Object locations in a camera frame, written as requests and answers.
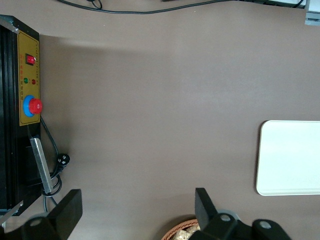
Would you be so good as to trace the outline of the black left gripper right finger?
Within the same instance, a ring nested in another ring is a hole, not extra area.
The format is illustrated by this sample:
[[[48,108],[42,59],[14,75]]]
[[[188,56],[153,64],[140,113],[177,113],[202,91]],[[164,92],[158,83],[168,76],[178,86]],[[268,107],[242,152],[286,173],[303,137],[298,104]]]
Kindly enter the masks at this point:
[[[230,212],[219,212],[205,188],[195,189],[195,216],[200,230],[193,240],[289,240],[290,236],[275,221],[257,219],[244,224]]]

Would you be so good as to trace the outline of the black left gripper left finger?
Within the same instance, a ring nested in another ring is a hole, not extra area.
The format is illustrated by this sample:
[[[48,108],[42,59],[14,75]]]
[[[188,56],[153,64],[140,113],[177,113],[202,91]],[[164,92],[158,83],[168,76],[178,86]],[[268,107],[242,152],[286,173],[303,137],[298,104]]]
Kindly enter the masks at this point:
[[[72,189],[46,216],[28,220],[21,228],[22,239],[66,240],[82,215],[82,191]]]

